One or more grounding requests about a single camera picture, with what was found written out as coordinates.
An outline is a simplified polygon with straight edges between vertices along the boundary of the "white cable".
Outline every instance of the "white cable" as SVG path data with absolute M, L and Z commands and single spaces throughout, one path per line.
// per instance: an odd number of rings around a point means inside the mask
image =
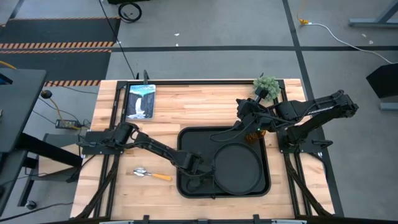
M 390 62 L 390 61 L 387 60 L 385 57 L 379 55 L 379 54 L 376 53 L 376 52 L 373 52 L 373 51 L 370 51 L 370 50 L 359 49 L 359 48 L 357 48 L 357 47 L 355 47 L 355 46 L 353 46 L 353 45 L 351 45 L 351 44 L 349 44 L 349 43 L 347 43 L 347 42 L 344 42 L 344 41 L 340 40 L 340 39 L 337 38 L 335 35 L 333 35 L 332 32 L 330 31 L 330 29 L 329 29 L 327 26 L 325 26 L 325 25 L 322 25 L 322 24 L 314 24 L 314 23 L 311 23 L 311 22 L 308 23 L 308 24 L 304 24 L 304 25 L 305 25 L 305 26 L 311 26 L 311 25 L 314 25 L 314 26 L 322 26 L 323 28 L 325 28 L 325 29 L 327 29 L 327 30 L 329 31 L 330 35 L 331 35 L 334 39 L 336 39 L 338 42 L 340 42 L 340 43 L 342 43 L 342 44 L 348 45 L 348 46 L 350 46 L 350 47 L 352 47 L 352 48 L 354 48 L 354 49 L 356 49 L 356 50 L 360 50 L 360 51 L 362 51 L 362 52 L 367 52 L 367 53 L 375 54 L 375 55 L 379 56 L 380 58 L 382 58 L 383 60 L 385 60 L 385 61 L 386 61 L 387 63 L 389 63 L 389 64 L 398 63 L 398 62 Z

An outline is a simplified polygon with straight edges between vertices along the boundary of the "black table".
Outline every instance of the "black table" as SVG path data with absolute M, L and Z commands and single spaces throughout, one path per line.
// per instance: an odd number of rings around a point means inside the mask
M 44 70 L 0 69 L 0 73 L 10 78 L 12 85 L 0 85 L 0 215 L 16 183 L 22 167 L 35 169 L 37 159 L 27 157 L 28 152 L 51 158 L 55 161 L 80 167 L 82 158 L 23 133 L 30 113 L 43 88 Z M 20 203 L 26 202 L 30 188 L 26 186 Z

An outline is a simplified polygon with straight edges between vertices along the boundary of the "wheel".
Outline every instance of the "wheel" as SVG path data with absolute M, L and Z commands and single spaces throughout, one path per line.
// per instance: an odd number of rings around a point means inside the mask
M 138 9 L 138 13 L 137 12 L 135 12 L 135 13 L 131 12 L 131 13 L 128 14 L 128 13 L 122 11 L 122 9 L 125 6 L 128 6 L 128 5 L 132 5 L 133 7 Z M 139 7 L 139 5 L 134 3 L 134 2 L 125 2 L 125 3 L 122 3 L 119 6 L 119 16 L 122 18 L 123 22 L 127 22 L 127 23 L 136 22 L 136 21 L 138 21 L 141 18 L 142 10 L 141 10 L 141 7 Z
M 37 207 L 36 203 L 34 201 L 27 201 L 25 204 L 25 208 L 29 210 L 33 210 Z

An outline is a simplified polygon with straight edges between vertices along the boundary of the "metal spoon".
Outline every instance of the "metal spoon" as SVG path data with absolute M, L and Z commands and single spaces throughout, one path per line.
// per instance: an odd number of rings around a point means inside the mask
M 162 175 L 162 174 L 151 174 L 150 172 L 146 171 L 145 168 L 143 168 L 143 167 L 136 167 L 134 169 L 134 174 L 136 174 L 139 177 L 149 175 L 149 176 L 157 177 L 157 178 L 168 180 L 168 181 L 172 180 L 171 176 Z

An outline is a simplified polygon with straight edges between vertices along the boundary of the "yellow plug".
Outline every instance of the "yellow plug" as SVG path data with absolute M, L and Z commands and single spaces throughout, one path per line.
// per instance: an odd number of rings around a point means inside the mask
M 308 21 L 306 19 L 299 19 L 299 21 L 300 21 L 301 25 L 305 25 L 305 24 L 308 24 L 310 22 L 310 21 Z

